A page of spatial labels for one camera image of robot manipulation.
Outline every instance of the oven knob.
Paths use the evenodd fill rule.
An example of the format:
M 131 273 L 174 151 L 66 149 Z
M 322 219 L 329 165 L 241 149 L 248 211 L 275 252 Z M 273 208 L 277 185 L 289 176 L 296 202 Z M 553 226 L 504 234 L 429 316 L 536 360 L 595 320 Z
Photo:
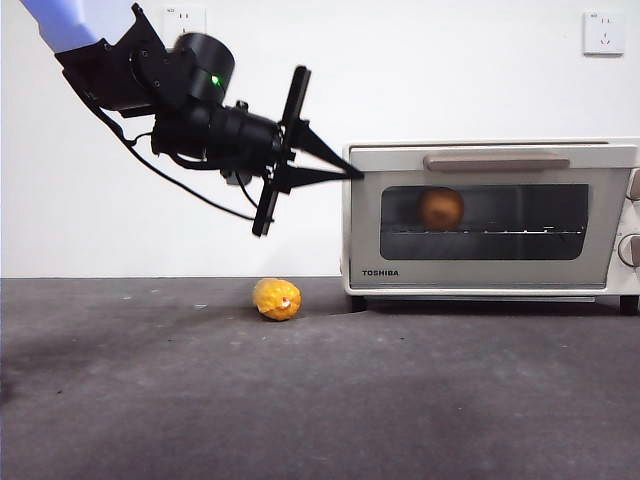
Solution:
M 640 200 L 640 169 L 634 170 L 631 177 L 631 185 L 629 186 L 628 197 L 631 201 Z
M 629 267 L 640 267 L 640 234 L 627 235 L 618 244 L 620 260 Z

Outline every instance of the electrical socket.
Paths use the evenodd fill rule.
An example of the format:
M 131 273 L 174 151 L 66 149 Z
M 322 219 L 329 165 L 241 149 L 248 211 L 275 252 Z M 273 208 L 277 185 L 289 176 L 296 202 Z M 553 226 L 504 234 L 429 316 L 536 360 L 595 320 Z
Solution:
M 606 12 L 584 14 L 584 54 L 622 55 L 624 53 L 624 17 Z
M 162 41 L 172 48 L 185 33 L 207 33 L 207 9 L 203 5 L 165 5 L 162 8 Z

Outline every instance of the toaster oven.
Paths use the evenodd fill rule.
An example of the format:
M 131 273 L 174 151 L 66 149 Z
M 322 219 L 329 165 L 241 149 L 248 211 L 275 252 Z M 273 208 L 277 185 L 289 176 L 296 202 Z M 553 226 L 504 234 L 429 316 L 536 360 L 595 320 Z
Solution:
M 640 139 L 345 147 L 344 288 L 370 298 L 640 294 Z

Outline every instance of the oven door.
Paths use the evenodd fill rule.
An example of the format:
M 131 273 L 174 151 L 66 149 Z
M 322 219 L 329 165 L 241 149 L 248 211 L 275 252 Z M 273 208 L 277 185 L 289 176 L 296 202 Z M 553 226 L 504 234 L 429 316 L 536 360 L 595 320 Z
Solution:
M 350 286 L 604 288 L 634 145 L 352 147 Z

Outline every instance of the oven handle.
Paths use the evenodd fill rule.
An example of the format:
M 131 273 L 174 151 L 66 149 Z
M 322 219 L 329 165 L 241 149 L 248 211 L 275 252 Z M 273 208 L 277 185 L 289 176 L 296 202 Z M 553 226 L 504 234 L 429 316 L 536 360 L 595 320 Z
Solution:
M 519 172 L 569 168 L 569 159 L 545 152 L 435 154 L 423 160 L 433 172 Z

